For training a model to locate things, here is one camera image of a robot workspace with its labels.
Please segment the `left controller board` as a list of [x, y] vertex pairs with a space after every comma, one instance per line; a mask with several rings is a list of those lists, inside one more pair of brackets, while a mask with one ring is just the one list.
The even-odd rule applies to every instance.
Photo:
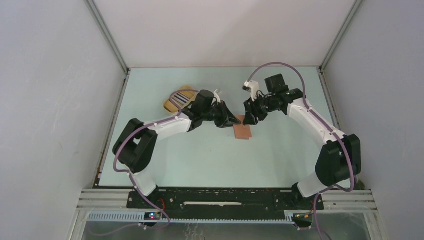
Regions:
[[159, 221], [162, 219], [162, 213], [161, 212], [145, 212], [143, 219], [147, 221]]

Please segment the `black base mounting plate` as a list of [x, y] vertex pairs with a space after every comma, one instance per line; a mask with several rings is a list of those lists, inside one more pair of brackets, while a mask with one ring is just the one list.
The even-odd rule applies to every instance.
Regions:
[[152, 209], [157, 205], [172, 220], [287, 220], [289, 211], [311, 213], [324, 209], [323, 200], [303, 198], [289, 188], [158, 187], [147, 199], [133, 190], [128, 209]]

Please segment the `striped cards in tray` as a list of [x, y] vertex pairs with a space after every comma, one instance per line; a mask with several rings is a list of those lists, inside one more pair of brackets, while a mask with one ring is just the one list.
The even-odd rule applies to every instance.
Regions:
[[190, 101], [191, 97], [190, 96], [186, 96], [181, 92], [176, 93], [173, 98], [175, 99], [175, 101], [181, 103], [181, 104], [186, 104]]

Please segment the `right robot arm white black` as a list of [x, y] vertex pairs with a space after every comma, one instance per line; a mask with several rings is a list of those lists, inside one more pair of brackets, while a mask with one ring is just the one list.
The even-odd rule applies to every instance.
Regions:
[[265, 120], [269, 113], [280, 111], [296, 121], [313, 139], [320, 153], [314, 172], [292, 187], [291, 204], [304, 209], [311, 202], [311, 196], [349, 180], [355, 186], [355, 176], [362, 170], [361, 142], [355, 135], [346, 135], [332, 126], [310, 104], [304, 93], [290, 89], [281, 74], [265, 79], [268, 94], [260, 91], [259, 83], [248, 80], [243, 90], [250, 98], [245, 108], [244, 125], [257, 125]]

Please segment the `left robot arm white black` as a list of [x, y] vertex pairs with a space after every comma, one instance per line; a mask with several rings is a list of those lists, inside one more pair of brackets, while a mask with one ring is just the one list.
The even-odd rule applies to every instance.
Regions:
[[216, 92], [202, 89], [193, 93], [192, 100], [178, 106], [177, 112], [167, 118], [150, 123], [131, 119], [112, 148], [114, 171], [128, 175], [140, 193], [138, 201], [145, 208], [153, 208], [158, 202], [158, 194], [154, 192], [157, 184], [149, 169], [157, 142], [191, 132], [203, 122], [213, 122], [217, 128], [241, 124]]

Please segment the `right controller board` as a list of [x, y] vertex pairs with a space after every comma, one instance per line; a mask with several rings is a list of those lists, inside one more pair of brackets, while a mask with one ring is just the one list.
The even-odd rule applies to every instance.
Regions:
[[314, 215], [309, 213], [309, 214], [295, 214], [293, 216], [293, 221], [294, 222], [312, 222], [314, 219]]

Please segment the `controller board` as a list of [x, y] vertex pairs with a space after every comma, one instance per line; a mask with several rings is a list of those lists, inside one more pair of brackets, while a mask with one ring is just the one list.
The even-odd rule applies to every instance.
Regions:
[[312, 222], [314, 219], [314, 215], [309, 213], [309, 214], [295, 214], [293, 216], [293, 221], [294, 222]]
[[143, 219], [147, 221], [159, 221], [162, 219], [162, 213], [161, 212], [145, 212]]

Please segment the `brown leather card holder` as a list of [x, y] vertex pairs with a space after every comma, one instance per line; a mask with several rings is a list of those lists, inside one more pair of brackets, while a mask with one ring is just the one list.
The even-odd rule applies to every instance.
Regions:
[[245, 119], [244, 115], [235, 116], [241, 124], [235, 124], [233, 126], [234, 136], [237, 140], [249, 140], [253, 137], [250, 125], [244, 125], [243, 121]]

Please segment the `oval wooden tray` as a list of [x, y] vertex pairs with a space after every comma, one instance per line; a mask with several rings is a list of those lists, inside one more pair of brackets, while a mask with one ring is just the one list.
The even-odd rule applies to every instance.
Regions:
[[181, 86], [163, 103], [163, 108], [169, 115], [173, 115], [188, 106], [196, 97], [198, 90], [190, 85]]

